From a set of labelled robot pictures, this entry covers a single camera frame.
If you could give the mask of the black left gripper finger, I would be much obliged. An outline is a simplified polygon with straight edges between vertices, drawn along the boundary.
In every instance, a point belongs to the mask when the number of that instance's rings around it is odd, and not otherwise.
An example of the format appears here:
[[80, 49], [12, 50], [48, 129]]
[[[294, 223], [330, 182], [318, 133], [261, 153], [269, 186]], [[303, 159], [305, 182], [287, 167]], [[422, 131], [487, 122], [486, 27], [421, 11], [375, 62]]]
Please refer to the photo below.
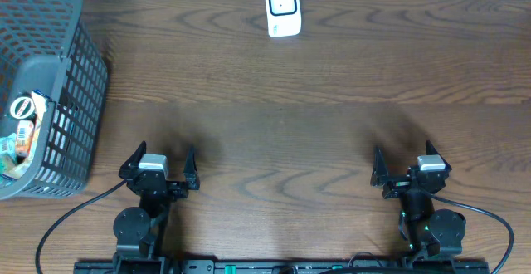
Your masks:
[[196, 166], [196, 160], [195, 160], [195, 149], [192, 146], [188, 153], [185, 160], [185, 165], [183, 168], [183, 175], [185, 177], [185, 180], [187, 183], [198, 183], [198, 171]]
[[146, 142], [142, 141], [132, 155], [120, 166], [119, 177], [122, 179], [133, 179], [139, 171], [139, 163], [146, 154]]

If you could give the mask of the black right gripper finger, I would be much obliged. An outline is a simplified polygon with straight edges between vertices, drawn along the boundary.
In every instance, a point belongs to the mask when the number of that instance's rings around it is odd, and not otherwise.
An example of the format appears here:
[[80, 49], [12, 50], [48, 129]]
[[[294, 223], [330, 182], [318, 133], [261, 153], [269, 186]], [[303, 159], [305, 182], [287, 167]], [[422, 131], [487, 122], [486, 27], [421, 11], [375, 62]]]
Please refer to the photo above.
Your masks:
[[451, 165], [440, 155], [440, 153], [436, 150], [435, 146], [430, 140], [426, 141], [425, 148], [427, 155], [437, 155], [442, 161], [442, 163], [445, 165], [445, 170], [451, 171]]
[[373, 187], [383, 186], [389, 180], [389, 171], [385, 163], [382, 151], [376, 146], [374, 148], [373, 171], [370, 184]]

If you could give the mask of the white blue snack bag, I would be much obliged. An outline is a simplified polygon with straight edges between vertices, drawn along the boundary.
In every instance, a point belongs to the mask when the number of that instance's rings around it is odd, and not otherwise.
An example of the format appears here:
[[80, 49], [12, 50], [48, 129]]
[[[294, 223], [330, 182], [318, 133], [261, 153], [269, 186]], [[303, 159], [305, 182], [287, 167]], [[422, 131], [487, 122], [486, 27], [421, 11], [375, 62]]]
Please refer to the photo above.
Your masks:
[[35, 113], [37, 119], [42, 122], [44, 119], [44, 114], [47, 112], [47, 105], [50, 100], [50, 97], [45, 95], [39, 90], [33, 90], [31, 97], [35, 106]]

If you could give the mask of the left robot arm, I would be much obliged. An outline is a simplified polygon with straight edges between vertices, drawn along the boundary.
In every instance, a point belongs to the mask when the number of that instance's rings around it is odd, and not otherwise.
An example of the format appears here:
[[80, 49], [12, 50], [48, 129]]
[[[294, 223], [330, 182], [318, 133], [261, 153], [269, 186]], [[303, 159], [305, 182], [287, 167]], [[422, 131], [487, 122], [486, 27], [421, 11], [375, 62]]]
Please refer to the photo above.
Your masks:
[[115, 218], [117, 239], [113, 273], [179, 273], [178, 262], [162, 254], [165, 229], [172, 203], [200, 188], [195, 149], [190, 148], [184, 163], [183, 181], [168, 179], [168, 159], [149, 154], [143, 141], [121, 165], [119, 177], [139, 196], [139, 205], [124, 209]]

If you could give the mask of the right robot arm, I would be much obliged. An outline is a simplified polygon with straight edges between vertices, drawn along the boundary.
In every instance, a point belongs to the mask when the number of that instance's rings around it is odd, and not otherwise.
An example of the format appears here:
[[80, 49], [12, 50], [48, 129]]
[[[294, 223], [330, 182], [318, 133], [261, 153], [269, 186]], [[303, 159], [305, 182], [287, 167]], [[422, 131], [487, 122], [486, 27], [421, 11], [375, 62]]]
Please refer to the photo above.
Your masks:
[[374, 150], [370, 184], [382, 188], [383, 198], [400, 201], [399, 231], [411, 250], [402, 259], [406, 267], [437, 260], [450, 262], [462, 253], [465, 217], [450, 209], [436, 210], [432, 202], [433, 196], [446, 186], [451, 170], [429, 140], [426, 153], [400, 175], [391, 174], [382, 151]]

